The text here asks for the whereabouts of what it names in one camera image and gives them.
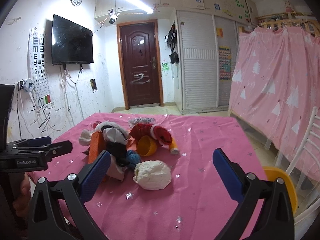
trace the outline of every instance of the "security camera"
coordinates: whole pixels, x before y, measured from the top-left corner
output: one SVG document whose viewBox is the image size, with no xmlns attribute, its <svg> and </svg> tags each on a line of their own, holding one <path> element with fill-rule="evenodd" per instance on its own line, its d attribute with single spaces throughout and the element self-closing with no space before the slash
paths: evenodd
<svg viewBox="0 0 320 240">
<path fill-rule="evenodd" d="M 109 23 L 110 23 L 110 24 L 114 24 L 115 21 L 118 19 L 118 16 L 119 16 L 120 13 L 115 14 L 115 12 L 112 11 L 110 14 L 111 14 L 111 15 L 110 15 Z"/>
</svg>

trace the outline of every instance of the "blue gripper pad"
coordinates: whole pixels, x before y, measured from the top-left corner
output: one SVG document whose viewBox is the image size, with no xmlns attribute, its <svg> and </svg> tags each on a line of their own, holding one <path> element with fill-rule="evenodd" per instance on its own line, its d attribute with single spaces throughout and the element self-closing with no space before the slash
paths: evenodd
<svg viewBox="0 0 320 240">
<path fill-rule="evenodd" d="M 30 139 L 28 141 L 28 147 L 40 147 L 40 146 L 49 145 L 49 144 L 51 144 L 51 138 L 48 136 Z"/>
<path fill-rule="evenodd" d="M 244 198 L 243 184 L 234 168 L 237 168 L 235 167 L 237 165 L 237 171 L 240 169 L 245 175 L 244 171 L 237 163 L 232 163 L 221 149 L 216 149 L 213 152 L 212 162 L 231 199 L 241 203 Z"/>
<path fill-rule="evenodd" d="M 79 178 L 81 173 L 87 172 L 87 175 L 82 181 L 79 181 L 80 187 L 78 190 L 79 198 L 82 203 L 90 201 L 96 192 L 99 184 L 102 182 L 104 176 L 107 173 L 111 164 L 111 156 L 107 151 L 102 152 L 98 158 L 91 164 L 87 164 L 79 172 Z"/>
</svg>

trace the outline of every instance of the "tile floor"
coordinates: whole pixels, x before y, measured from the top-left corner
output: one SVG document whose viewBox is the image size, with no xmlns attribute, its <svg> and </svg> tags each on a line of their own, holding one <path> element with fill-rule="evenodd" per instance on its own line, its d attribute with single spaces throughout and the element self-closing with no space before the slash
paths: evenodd
<svg viewBox="0 0 320 240">
<path fill-rule="evenodd" d="M 153 107 L 138 107 L 131 108 L 129 110 L 118 111 L 116 113 L 122 114 L 174 114 L 181 115 L 176 106 L 153 106 Z M 209 112 L 201 114 L 193 114 L 199 116 L 228 116 L 228 111 L 219 111 L 219 112 Z M 249 133 L 246 133 L 253 149 L 256 152 L 257 157 L 260 160 L 262 166 L 274 166 L 274 161 L 276 158 L 276 149 L 265 149 L 264 145 L 252 138 Z"/>
</svg>

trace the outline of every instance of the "black bag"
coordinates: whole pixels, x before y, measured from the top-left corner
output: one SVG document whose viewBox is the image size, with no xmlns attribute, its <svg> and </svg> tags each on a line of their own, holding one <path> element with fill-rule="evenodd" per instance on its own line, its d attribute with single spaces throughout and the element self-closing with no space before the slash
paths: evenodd
<svg viewBox="0 0 320 240">
<path fill-rule="evenodd" d="M 170 57 L 170 63 L 179 63 L 179 56 L 178 53 L 175 52 L 176 45 L 178 43 L 178 38 L 177 38 L 177 30 L 176 30 L 176 25 L 172 24 L 171 29 L 168 33 L 168 38 L 167 38 L 167 45 L 171 49 L 171 54 L 169 55 Z"/>
<path fill-rule="evenodd" d="M 171 64 L 179 63 L 179 56 L 178 56 L 177 52 L 173 52 L 172 54 L 169 55 L 169 57 L 170 57 L 170 63 Z"/>
</svg>

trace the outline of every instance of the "chair backrest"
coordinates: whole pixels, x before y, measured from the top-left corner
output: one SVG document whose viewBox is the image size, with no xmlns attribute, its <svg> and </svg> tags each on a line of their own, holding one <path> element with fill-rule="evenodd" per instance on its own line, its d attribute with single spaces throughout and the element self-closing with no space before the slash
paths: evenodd
<svg viewBox="0 0 320 240">
<path fill-rule="evenodd" d="M 289 167 L 286 170 L 287 174 L 290 174 L 292 172 L 292 170 L 296 166 L 303 150 L 305 150 L 311 156 L 311 158 L 313 158 L 313 160 L 315 161 L 315 163 L 317 164 L 317 166 L 320 170 L 320 162 L 313 155 L 313 153 L 306 147 L 306 144 L 309 143 L 310 145 L 315 147 L 320 152 L 320 147 L 315 142 L 313 142 L 309 139 L 310 135 L 313 135 L 315 138 L 318 138 L 320 140 L 320 136 L 312 131 L 312 128 L 314 127 L 315 129 L 318 129 L 320 132 L 320 126 L 315 123 L 315 119 L 320 120 L 320 117 L 317 115 L 317 113 L 318 113 L 318 107 L 315 106 L 312 109 L 309 124 L 308 124 L 307 130 L 306 130 L 306 133 L 304 134 L 304 137 L 302 139 L 302 142 L 297 150 L 296 155 L 294 156 L 292 162 L 290 163 Z"/>
<path fill-rule="evenodd" d="M 311 116 L 310 116 L 310 120 L 309 120 L 309 124 L 308 124 L 307 130 L 306 130 L 306 133 L 305 133 L 305 135 L 304 135 L 304 137 L 303 137 L 303 139 L 301 141 L 301 144 L 300 144 L 300 146 L 299 146 L 299 148 L 297 150 L 297 153 L 295 154 L 292 162 L 290 163 L 289 167 L 286 170 L 286 173 L 288 175 L 290 175 L 291 172 L 293 171 L 293 169 L 295 168 L 295 166 L 296 166 L 299 158 L 301 157 L 301 154 L 303 153 L 303 151 L 307 152 L 310 155 L 310 157 L 315 161 L 315 164 L 318 166 L 318 169 L 320 171 L 320 162 L 318 161 L 316 156 L 312 153 L 312 150 L 310 150 L 310 149 L 315 148 L 318 152 L 320 152 L 320 147 L 318 146 L 318 145 L 320 145 L 320 135 L 319 135 L 320 134 L 320 126 L 315 123 L 315 120 L 320 120 L 320 116 L 318 116 L 317 113 L 318 113 L 318 107 L 315 106 L 312 109 L 312 113 L 311 113 Z M 316 142 L 312 141 L 310 139 L 310 136 L 313 136 L 313 138 L 316 138 L 317 139 Z M 311 197 L 311 199 L 315 200 L 318 197 L 319 193 L 317 192 L 317 190 L 314 190 L 312 193 L 313 193 L 313 196 Z M 305 211 L 303 211 L 301 214 L 296 216 L 295 219 L 294 219 L 294 223 L 297 224 L 300 221 L 302 221 L 303 219 L 305 219 L 313 211 L 315 211 L 319 206 L 320 206 L 320 199 L 315 201 Z"/>
</svg>

